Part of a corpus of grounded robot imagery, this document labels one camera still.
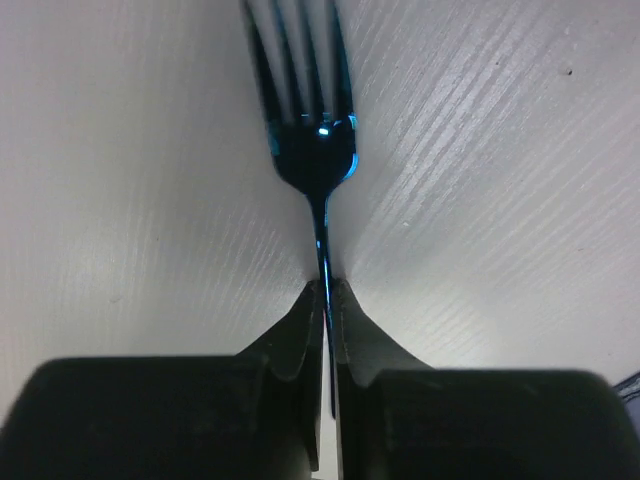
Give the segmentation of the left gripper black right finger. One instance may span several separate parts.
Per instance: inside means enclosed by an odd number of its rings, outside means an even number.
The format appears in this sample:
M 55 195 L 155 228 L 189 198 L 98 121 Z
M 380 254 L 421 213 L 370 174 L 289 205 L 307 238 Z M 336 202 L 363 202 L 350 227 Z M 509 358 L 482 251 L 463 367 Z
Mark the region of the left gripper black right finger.
M 435 369 L 333 287 L 343 479 L 635 479 L 622 401 L 580 370 Z

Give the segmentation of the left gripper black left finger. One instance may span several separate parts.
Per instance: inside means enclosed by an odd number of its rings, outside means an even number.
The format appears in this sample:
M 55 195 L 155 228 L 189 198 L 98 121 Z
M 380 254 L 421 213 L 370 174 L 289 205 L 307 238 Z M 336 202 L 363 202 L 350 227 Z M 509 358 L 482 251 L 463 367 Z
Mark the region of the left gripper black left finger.
M 323 294 L 230 356 L 56 359 L 1 429 L 5 479 L 309 479 L 319 468 Z

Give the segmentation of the blue fish-pattern cloth placemat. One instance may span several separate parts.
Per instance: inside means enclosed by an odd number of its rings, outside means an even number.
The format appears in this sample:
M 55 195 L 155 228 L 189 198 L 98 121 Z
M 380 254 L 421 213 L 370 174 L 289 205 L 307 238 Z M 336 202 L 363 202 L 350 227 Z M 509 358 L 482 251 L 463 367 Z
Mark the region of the blue fish-pattern cloth placemat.
M 640 372 L 637 372 L 615 386 L 618 396 L 628 403 L 640 395 Z

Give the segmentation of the blue metal fork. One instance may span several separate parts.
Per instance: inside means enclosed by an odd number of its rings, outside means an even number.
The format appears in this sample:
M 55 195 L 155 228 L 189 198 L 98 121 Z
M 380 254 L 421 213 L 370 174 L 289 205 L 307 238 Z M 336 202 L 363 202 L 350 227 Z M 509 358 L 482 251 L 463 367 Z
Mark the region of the blue metal fork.
M 331 1 L 329 20 L 335 109 L 328 112 L 324 105 L 306 3 L 299 3 L 311 101 L 311 109 L 306 111 L 282 11 L 278 2 L 271 3 L 285 64 L 287 92 L 292 111 L 292 121 L 287 123 L 252 8 L 247 1 L 243 1 L 241 5 L 275 170 L 285 183 L 306 198 L 312 214 L 329 352 L 331 414 L 336 416 L 335 334 L 328 203 L 332 192 L 354 174 L 359 163 L 356 147 L 357 117 L 339 12 L 336 3 Z

